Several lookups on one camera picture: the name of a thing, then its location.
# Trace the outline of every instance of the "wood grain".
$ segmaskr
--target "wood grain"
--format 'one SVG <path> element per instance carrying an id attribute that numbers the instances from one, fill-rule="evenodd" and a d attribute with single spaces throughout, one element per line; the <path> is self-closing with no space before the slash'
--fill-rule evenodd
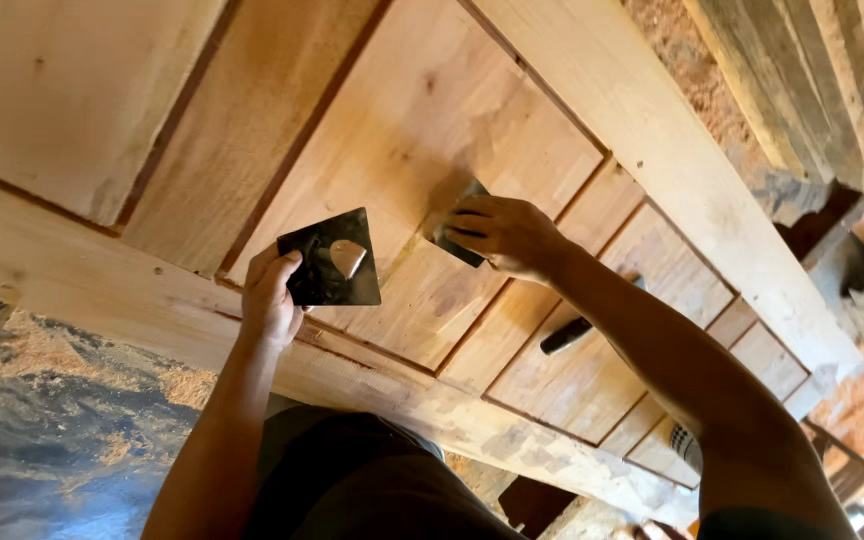
<path id="1" fill-rule="evenodd" d="M 756 324 L 759 317 L 749 304 L 736 297 L 718 317 L 708 325 L 705 332 L 718 341 L 720 345 L 729 349 L 736 344 L 738 338 L 742 338 L 752 325 Z"/>
<path id="2" fill-rule="evenodd" d="M 606 249 L 602 263 L 642 276 L 648 291 L 698 326 L 711 323 L 732 293 L 668 222 L 646 204 Z M 598 330 L 546 355 L 540 342 L 578 317 L 561 302 L 488 389 L 492 399 L 598 444 L 645 394 L 645 385 Z"/>
<path id="3" fill-rule="evenodd" d="M 666 410 L 663 406 L 652 394 L 646 394 L 606 438 L 602 439 L 599 450 L 624 458 L 664 417 Z"/>
<path id="4" fill-rule="evenodd" d="M 755 323 L 731 348 L 731 353 L 780 401 L 809 376 L 762 322 Z"/>
<path id="5" fill-rule="evenodd" d="M 625 169 L 607 165 L 560 217 L 558 229 L 585 251 L 598 254 L 642 198 L 642 188 Z M 544 285 L 513 279 L 469 329 L 438 378 L 481 395 L 559 300 Z"/>
<path id="6" fill-rule="evenodd" d="M 243 0 L 123 240 L 212 277 L 379 3 Z"/>
<path id="7" fill-rule="evenodd" d="M 862 363 L 618 2 L 470 0 L 810 371 Z"/>
<path id="8" fill-rule="evenodd" d="M 234 291 L 2 189 L 0 300 L 212 371 L 239 327 Z M 638 515 L 681 527 L 698 515 L 694 494 L 348 336 L 309 325 L 298 339 L 279 359 L 276 393 L 380 414 L 450 451 Z"/>
<path id="9" fill-rule="evenodd" d="M 224 0 L 0 0 L 0 179 L 113 225 Z"/>
<path id="10" fill-rule="evenodd" d="M 678 422 L 671 416 L 666 416 L 649 431 L 645 439 L 629 452 L 628 460 L 637 463 L 650 471 L 663 475 L 686 487 L 695 489 L 701 480 L 686 460 L 669 446 L 672 430 Z"/>
<path id="11" fill-rule="evenodd" d="M 392 4 L 228 277 L 277 236 L 366 207 L 382 305 L 314 316 L 435 369 L 506 278 L 426 241 L 443 188 L 477 178 L 556 216 L 602 161 L 454 2 Z"/>

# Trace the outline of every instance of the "floor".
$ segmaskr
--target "floor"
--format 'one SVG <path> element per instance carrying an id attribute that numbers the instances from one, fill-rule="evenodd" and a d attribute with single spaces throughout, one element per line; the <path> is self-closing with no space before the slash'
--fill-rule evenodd
<path id="1" fill-rule="evenodd" d="M 209 371 L 0 303 L 0 538 L 138 538 L 214 383 Z M 270 394 L 266 414 L 296 405 Z M 451 452 L 446 463 L 507 521 L 498 499 L 516 474 Z M 597 527 L 636 522 L 613 514 L 627 519 Z"/>

